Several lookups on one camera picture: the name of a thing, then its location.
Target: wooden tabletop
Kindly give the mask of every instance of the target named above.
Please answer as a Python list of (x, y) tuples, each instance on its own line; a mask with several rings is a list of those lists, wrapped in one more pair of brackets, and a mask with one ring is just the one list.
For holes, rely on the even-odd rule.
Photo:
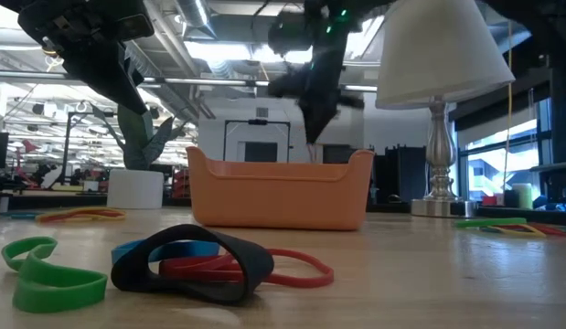
[[(110, 250), (190, 223), (186, 208), (129, 212), (122, 223), (38, 226), (0, 219), (0, 249), (46, 235), (49, 262), (110, 273)], [(446, 219), (369, 215), (359, 232), (219, 229), (268, 248), (316, 256), (336, 271), (329, 287), (263, 284), (243, 307), (119, 292), (77, 311), (23, 313), (11, 305), (16, 274), (0, 257), (0, 329), (566, 328), (566, 239), (525, 239), (452, 228)], [(315, 274), (293, 260), (276, 271)]]

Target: ceiling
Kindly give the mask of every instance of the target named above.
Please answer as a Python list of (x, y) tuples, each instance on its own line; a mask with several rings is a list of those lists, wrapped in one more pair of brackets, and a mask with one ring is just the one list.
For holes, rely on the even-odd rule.
[[(168, 78), (197, 75), (205, 78), (271, 80), (284, 74), (286, 67), (283, 60), (273, 55), (266, 46), (268, 28), (283, 8), (300, 10), (302, 7), (300, 4), (272, 0), (256, 17), (252, 32), (252, 15), (262, 5), (262, 0), (208, 0), (208, 23), (216, 36), (211, 38), (208, 36), (207, 27), (184, 28), (177, 1), (144, 0), (144, 3), (155, 21), (156, 33), (152, 37), (129, 42), (127, 47), (131, 54), (138, 57), (139, 69), (145, 76)], [(480, 4), (480, 7), (502, 49), (507, 40), (505, 19), (486, 6)], [(347, 68), (341, 83), (375, 83), (382, 44), (377, 32), (386, 9), (386, 6), (380, 7), (364, 17), (363, 31), (350, 35), (345, 58)], [(161, 20), (155, 20), (154, 14), (158, 14), (157, 17)], [(286, 60), (298, 66), (309, 61), (310, 56), (309, 51), (295, 52), (289, 54)], [(226, 75), (215, 69), (217, 63), (227, 65)], [(16, 14), (0, 7), (0, 69), (46, 71), (50, 68), (52, 72), (64, 72), (64, 69), (56, 64), (58, 63), (53, 63), (51, 58), (46, 57), (34, 40), (20, 29)], [(0, 82), (0, 86), (9, 112), (5, 123), (13, 143), (10, 150), (15, 150), (20, 142), (28, 139), (43, 151), (25, 155), (28, 161), (48, 159), (57, 162), (62, 157), (66, 111), (82, 109), (88, 102), (110, 111), (115, 107), (114, 103), (85, 86), (5, 82)], [(139, 91), (147, 104), (160, 109), (160, 116), (155, 120), (155, 125), (171, 115), (192, 123), (196, 123), (199, 117), (213, 119), (219, 116), (219, 111), (214, 113), (207, 105), (212, 103), (212, 99), (236, 100), (266, 96), (263, 90), (231, 87), (199, 88), (173, 85)], [(57, 110), (52, 117), (37, 115), (32, 112), (36, 104), (47, 104), (45, 108)], [(188, 125), (185, 136), (169, 143), (160, 159), (162, 163), (187, 164), (185, 146), (197, 142), (196, 125), (192, 123)], [(73, 154), (70, 159), (74, 162), (122, 165), (121, 150), (111, 136), (93, 131), (93, 128), (98, 126), (101, 126), (101, 122), (87, 116), (71, 131), (73, 138), (70, 141), (70, 150)]]

